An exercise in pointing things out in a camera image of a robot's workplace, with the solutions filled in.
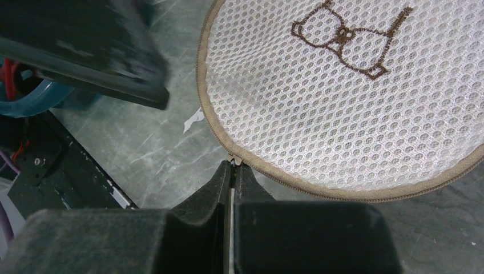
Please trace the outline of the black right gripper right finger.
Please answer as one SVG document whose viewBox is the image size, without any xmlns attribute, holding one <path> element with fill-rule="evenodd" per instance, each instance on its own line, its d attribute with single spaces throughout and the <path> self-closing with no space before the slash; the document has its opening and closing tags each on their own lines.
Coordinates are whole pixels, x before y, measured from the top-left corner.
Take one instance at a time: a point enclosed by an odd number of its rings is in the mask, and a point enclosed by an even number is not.
<svg viewBox="0 0 484 274">
<path fill-rule="evenodd" d="M 365 203 L 274 199 L 246 164 L 234 182 L 236 273 L 402 273 L 383 215 Z"/>
</svg>

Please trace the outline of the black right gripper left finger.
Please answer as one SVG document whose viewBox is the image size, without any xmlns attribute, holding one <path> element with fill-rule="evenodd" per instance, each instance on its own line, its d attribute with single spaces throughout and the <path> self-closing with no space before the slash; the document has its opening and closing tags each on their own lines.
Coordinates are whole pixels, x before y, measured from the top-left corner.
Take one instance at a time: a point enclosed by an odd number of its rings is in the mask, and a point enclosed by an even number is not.
<svg viewBox="0 0 484 274">
<path fill-rule="evenodd" d="M 232 166 L 171 209 L 41 210 L 1 260 L 2 273 L 227 273 Z"/>
</svg>

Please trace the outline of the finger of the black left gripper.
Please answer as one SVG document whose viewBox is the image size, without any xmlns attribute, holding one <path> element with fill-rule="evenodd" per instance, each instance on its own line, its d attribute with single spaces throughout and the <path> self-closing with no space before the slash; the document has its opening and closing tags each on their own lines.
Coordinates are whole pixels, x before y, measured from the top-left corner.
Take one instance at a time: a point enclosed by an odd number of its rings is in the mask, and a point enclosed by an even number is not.
<svg viewBox="0 0 484 274">
<path fill-rule="evenodd" d="M 1 56 L 42 78 L 163 110 L 168 67 L 148 1 L 2 1 Z"/>
</svg>

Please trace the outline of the round white mesh pouch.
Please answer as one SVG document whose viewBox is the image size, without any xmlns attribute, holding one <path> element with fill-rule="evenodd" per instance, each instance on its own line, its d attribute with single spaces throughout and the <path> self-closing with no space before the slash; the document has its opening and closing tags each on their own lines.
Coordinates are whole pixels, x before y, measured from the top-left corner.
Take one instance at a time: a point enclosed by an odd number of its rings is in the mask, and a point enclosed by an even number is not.
<svg viewBox="0 0 484 274">
<path fill-rule="evenodd" d="M 229 157 L 306 194 L 406 199 L 483 161 L 482 1 L 214 1 L 196 79 Z"/>
</svg>

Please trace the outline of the red satin bra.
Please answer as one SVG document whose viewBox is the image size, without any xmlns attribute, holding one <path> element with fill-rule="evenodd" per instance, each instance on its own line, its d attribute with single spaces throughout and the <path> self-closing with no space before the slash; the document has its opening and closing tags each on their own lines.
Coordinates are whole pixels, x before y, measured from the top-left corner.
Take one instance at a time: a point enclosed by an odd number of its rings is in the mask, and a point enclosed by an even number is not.
<svg viewBox="0 0 484 274">
<path fill-rule="evenodd" d="M 22 79 L 19 72 L 20 63 L 12 61 L 9 58 L 3 58 L 1 65 L 1 83 L 5 86 L 6 97 L 8 101 L 16 100 L 19 92 L 19 84 Z"/>
</svg>

